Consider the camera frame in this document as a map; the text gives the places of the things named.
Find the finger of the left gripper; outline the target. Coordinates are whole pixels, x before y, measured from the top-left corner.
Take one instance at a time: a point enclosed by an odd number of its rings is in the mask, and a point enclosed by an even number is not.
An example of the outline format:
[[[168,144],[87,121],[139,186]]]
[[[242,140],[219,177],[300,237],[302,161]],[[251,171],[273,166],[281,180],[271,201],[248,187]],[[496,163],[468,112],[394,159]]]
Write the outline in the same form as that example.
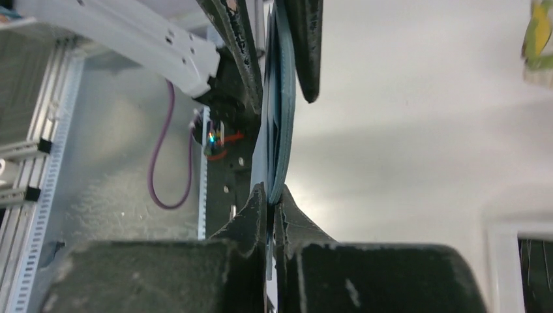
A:
[[[262,76],[245,0],[197,0],[229,49],[246,91],[248,113],[262,108]]]
[[[297,76],[309,103],[320,94],[323,0],[285,0]]]

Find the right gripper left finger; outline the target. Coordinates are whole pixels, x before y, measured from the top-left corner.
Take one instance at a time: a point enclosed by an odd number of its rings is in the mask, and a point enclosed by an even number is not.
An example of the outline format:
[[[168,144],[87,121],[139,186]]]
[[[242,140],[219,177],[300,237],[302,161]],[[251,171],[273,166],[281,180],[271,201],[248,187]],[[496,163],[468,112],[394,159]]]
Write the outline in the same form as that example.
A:
[[[266,195],[201,241],[90,241],[73,248],[40,312],[265,312]]]

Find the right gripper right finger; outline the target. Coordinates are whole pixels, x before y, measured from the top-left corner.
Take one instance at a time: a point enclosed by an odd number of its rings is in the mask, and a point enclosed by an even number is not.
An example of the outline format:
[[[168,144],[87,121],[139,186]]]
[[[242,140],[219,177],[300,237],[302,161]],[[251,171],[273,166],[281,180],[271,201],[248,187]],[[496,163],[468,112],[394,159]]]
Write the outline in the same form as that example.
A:
[[[275,206],[279,312],[485,312],[465,259],[446,245],[335,241],[285,188]]]

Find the blue card holder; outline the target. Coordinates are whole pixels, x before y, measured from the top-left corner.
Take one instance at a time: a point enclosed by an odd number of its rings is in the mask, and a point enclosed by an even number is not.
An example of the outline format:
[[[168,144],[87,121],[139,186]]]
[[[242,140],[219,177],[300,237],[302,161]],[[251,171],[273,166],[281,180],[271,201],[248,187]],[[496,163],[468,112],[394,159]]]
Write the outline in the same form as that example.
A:
[[[285,2],[274,1],[268,14],[261,127],[252,156],[252,187],[261,185],[267,208],[267,280],[273,278],[272,210],[284,190],[291,153],[296,102],[296,66]]]

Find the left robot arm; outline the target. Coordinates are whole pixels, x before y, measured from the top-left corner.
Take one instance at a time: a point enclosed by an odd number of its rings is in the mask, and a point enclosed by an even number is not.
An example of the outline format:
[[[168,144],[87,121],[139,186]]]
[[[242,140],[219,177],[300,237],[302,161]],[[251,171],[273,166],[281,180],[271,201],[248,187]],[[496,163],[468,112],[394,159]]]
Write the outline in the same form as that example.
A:
[[[260,113],[263,83],[247,1],[200,1],[224,41],[219,48],[139,1],[16,1],[38,23],[91,39],[171,81],[207,106]]]

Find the black cards in white bin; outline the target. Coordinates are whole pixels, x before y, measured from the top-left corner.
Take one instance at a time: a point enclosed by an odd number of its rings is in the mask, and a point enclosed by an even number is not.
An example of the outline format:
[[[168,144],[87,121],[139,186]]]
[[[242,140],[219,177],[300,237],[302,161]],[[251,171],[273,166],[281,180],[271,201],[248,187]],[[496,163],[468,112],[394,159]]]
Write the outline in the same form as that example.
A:
[[[519,239],[525,312],[552,313],[552,241]]]

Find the white plastic bin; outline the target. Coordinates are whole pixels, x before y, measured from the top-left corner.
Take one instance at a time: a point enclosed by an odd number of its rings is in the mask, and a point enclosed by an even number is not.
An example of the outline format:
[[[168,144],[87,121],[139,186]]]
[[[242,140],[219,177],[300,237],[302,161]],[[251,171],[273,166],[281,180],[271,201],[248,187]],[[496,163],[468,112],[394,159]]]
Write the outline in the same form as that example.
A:
[[[519,239],[552,241],[552,215],[495,216],[486,219],[493,312],[525,312]]]

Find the cream patterned cloth bag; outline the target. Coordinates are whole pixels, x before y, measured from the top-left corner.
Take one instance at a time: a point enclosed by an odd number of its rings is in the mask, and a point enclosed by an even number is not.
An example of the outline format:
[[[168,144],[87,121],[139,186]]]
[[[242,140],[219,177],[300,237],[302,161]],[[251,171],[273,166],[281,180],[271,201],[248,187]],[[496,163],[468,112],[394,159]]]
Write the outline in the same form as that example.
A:
[[[521,49],[525,82],[552,90],[552,1],[531,1]]]

